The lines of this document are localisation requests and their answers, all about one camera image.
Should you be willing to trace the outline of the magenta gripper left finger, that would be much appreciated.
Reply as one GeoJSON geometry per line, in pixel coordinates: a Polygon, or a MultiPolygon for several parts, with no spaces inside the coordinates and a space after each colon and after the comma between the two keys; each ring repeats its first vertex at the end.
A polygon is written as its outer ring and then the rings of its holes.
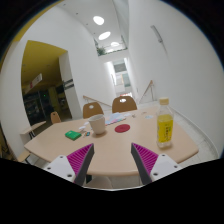
{"type": "Polygon", "coordinates": [[[86,145],[68,156],[59,155],[44,170],[82,186],[94,155],[94,144],[86,145]]]}

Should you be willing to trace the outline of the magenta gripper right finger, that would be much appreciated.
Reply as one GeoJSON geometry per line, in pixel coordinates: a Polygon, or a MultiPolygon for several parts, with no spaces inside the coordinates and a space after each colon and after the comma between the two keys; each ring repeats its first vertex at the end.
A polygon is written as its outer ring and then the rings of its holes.
{"type": "Polygon", "coordinates": [[[182,169],[168,155],[158,155],[136,143],[131,144],[131,154],[143,185],[147,185],[182,169]]]}

